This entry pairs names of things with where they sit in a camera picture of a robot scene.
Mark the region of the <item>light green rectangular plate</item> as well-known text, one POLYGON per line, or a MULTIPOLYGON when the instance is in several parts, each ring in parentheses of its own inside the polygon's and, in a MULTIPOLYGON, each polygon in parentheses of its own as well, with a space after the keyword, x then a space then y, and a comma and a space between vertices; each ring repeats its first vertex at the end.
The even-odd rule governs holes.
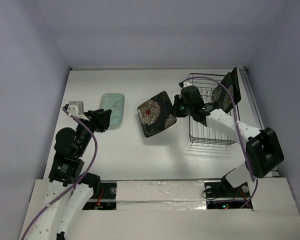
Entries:
POLYGON ((122 93, 106 93, 101 98, 100 108, 111 110, 109 126, 118 128, 123 122, 125 96, 122 93))

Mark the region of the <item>black floral square plate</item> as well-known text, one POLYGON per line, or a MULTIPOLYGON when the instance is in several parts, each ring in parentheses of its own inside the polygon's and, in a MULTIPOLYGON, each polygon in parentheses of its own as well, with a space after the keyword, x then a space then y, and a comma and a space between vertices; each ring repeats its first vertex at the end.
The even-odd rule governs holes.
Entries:
POLYGON ((166 91, 162 91, 137 107, 143 134, 152 137, 177 122, 173 105, 166 91))

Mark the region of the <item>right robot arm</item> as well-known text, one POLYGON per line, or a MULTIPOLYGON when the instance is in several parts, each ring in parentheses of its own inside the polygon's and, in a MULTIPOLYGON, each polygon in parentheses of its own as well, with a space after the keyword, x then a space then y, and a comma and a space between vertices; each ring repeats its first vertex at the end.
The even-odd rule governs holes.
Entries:
POLYGON ((284 160, 280 142, 272 128, 250 126, 238 120, 236 113, 229 115, 214 104, 205 103, 196 86, 182 88, 174 97, 172 109, 175 117, 190 116, 241 146, 244 163, 220 180, 220 191, 225 196, 232 196, 243 183, 264 178, 284 160))

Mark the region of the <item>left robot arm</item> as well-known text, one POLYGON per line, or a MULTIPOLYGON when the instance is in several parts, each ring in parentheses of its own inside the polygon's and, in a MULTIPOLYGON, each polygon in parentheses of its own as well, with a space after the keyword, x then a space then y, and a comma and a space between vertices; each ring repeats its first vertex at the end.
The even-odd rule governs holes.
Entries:
POLYGON ((67 104, 62 111, 78 125, 65 127, 55 136, 55 155, 48 175, 48 187, 42 209, 21 236, 23 240, 66 240, 83 207, 90 198, 102 194, 100 176, 83 170, 81 159, 90 141, 98 151, 95 133, 110 126, 110 109, 89 110, 82 115, 67 104))

